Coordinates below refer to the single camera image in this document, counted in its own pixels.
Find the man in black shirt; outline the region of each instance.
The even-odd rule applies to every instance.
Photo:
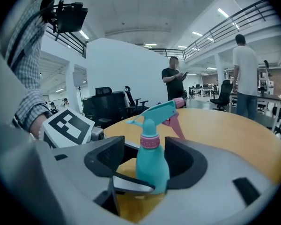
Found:
[[[183,76],[176,68],[179,65],[177,57],[170,58],[170,66],[162,71],[163,82],[167,84],[168,101],[174,98],[181,98],[183,95],[182,81],[186,78],[186,74]]]

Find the wooden table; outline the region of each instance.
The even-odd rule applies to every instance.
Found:
[[[229,112],[231,112],[233,98],[237,98],[237,92],[230,93]],[[280,108],[281,108],[281,98],[279,98],[277,95],[269,95],[269,94],[261,95],[260,93],[258,93],[257,102],[261,102],[261,101],[275,103],[277,106],[277,113],[276,113],[277,115],[275,116],[274,123],[272,126],[272,132],[274,132],[275,127],[277,125],[277,121],[278,121],[278,114],[279,114]]]
[[[281,140],[266,127],[228,112],[203,109],[178,109],[179,123],[185,138],[209,146],[222,148],[238,154],[273,183],[281,182]],[[161,144],[164,137],[177,137],[174,131],[165,125],[159,125],[157,131]],[[124,135],[125,140],[140,144],[142,129],[118,122],[107,129],[108,137]],[[118,172],[135,176],[135,159],[131,159],[118,168]],[[121,217],[138,222],[144,218],[161,200],[163,195],[135,199],[131,195],[118,195]]]

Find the pink trigger sprayer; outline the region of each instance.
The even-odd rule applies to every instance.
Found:
[[[153,194],[166,191],[167,181],[170,179],[169,166],[164,158],[164,150],[160,145],[159,134],[156,126],[164,124],[171,127],[179,138],[184,139],[176,108],[184,106],[183,98],[175,98],[163,104],[156,105],[144,111],[129,124],[143,128],[140,135],[140,149],[136,157],[136,178],[155,186]],[[140,116],[144,122],[137,122]]]

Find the metal railing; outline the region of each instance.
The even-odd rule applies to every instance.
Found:
[[[228,17],[185,48],[183,51],[185,60],[240,30],[265,22],[269,17],[276,15],[275,10],[267,0],[253,3]]]
[[[86,58],[86,43],[82,42],[77,36],[71,32],[53,33],[52,25],[48,24],[46,35],[64,46],[74,49],[82,57]]]
[[[149,48],[149,50],[159,53],[167,58],[177,57],[180,60],[186,60],[183,50],[166,48]]]

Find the floor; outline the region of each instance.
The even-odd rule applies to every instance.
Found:
[[[210,99],[213,99],[213,96],[195,96],[195,98],[188,98],[186,101],[186,107],[187,108],[200,108],[200,109],[214,109],[216,108],[216,105],[210,102]],[[268,104],[268,110],[264,113],[261,111],[258,111],[257,117],[256,117],[256,122],[259,124],[270,128],[273,125],[274,119],[272,118],[272,110],[274,107],[274,103],[269,103]],[[231,109],[232,113],[236,113],[236,106],[233,106]]]

